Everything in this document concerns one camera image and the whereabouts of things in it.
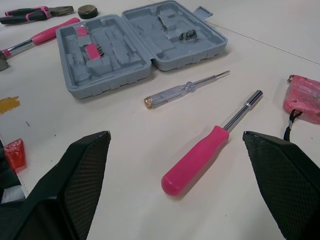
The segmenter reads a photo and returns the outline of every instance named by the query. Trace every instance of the tool case compartment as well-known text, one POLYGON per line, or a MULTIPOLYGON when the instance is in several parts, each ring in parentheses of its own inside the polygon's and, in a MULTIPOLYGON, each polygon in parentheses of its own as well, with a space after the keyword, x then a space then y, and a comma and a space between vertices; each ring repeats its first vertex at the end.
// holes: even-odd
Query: tool case compartment
POLYGON ((184 67, 222 53, 228 40, 203 20, 212 13, 190 12, 176 1, 126 10, 57 30, 68 91, 83 99, 135 83, 150 75, 152 62, 162 71, 184 67), (78 36, 84 26, 86 36, 78 36), (90 59, 95 44, 101 57, 90 59))

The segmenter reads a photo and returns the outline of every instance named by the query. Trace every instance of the red plastic object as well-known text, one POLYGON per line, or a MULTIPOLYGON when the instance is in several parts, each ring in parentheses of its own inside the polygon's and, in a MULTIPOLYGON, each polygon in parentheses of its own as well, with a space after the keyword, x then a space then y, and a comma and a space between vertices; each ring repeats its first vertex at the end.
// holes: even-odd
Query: red plastic object
POLYGON ((44 31, 38 33, 37 35, 34 35, 31 39, 32 39, 32 41, 33 41, 33 43, 35 45, 43 44, 46 41, 54 39, 57 36, 56 35, 56 30, 58 28, 61 28, 63 26, 67 26, 67 25, 70 25, 70 24, 79 23, 79 22, 80 22, 80 19, 74 17, 74 18, 70 19, 69 21, 66 21, 65 23, 62 23, 62 24, 60 24, 58 26, 51 27, 51 28, 49 28, 47 30, 44 30, 44 31))
POLYGON ((173 197, 179 196, 203 170, 219 150, 227 143, 229 132, 215 126, 212 132, 199 141, 162 178, 163 191, 173 197))
POLYGON ((90 60, 101 58, 97 46, 94 43, 85 46, 84 49, 90 60))
POLYGON ((291 75, 290 86, 286 91, 283 108, 291 113, 303 112, 300 119, 310 123, 320 124, 320 82, 303 76, 291 75))
POLYGON ((21 138, 4 146, 3 149, 13 171, 19 173, 26 167, 25 146, 21 138))
POLYGON ((75 31, 78 37, 88 36, 87 28, 85 26, 78 26, 75 31))

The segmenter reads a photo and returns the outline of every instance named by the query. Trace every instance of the black wrist strap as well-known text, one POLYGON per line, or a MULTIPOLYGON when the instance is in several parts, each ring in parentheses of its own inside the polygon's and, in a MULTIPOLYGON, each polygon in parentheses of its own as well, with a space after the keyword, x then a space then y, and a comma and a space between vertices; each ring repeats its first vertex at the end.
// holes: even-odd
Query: black wrist strap
POLYGON ((297 117, 299 117, 303 112, 299 112, 295 115, 295 109, 293 109, 291 111, 291 114, 290 114, 290 117, 289 117, 289 126, 286 128, 285 130, 285 133, 284 133, 284 136, 283 136, 283 140, 285 141, 288 141, 290 142, 290 132, 291 132, 291 128, 292 128, 292 125, 294 124, 294 121, 297 117))

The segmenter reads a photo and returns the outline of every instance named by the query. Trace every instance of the screwdriver shaft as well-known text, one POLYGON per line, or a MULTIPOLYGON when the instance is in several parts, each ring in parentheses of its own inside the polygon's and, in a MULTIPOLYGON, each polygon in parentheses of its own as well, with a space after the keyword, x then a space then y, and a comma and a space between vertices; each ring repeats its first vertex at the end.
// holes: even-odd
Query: screwdriver shaft
POLYGON ((207 81, 209 81, 209 80, 217 79, 217 78, 222 77, 222 76, 224 76, 224 75, 227 75, 227 74, 229 74, 229 73, 230 73, 230 71, 225 71, 225 72, 220 73, 220 74, 218 74, 218 75, 208 76, 208 77, 206 77, 206 78, 204 78, 204 79, 195 81, 193 84, 194 84, 195 87, 197 87, 197 86, 199 86, 200 84, 203 84, 203 83, 205 83, 205 82, 207 82, 207 81))
POLYGON ((231 120, 223 127, 223 129, 230 133, 232 126, 238 122, 242 115, 247 113, 247 110, 249 110, 262 97, 262 95, 263 92, 261 90, 255 91, 255 93, 244 103, 244 106, 240 109, 240 111, 238 111, 236 115, 231 118, 231 120))

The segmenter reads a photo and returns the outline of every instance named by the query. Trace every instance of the yellow object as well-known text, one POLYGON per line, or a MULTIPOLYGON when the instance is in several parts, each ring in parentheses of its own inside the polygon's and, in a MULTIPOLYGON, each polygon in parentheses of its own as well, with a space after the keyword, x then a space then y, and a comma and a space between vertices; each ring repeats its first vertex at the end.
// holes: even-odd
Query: yellow object
POLYGON ((20 106, 20 101, 18 96, 7 97, 0 100, 0 115, 5 114, 6 112, 15 109, 20 106))

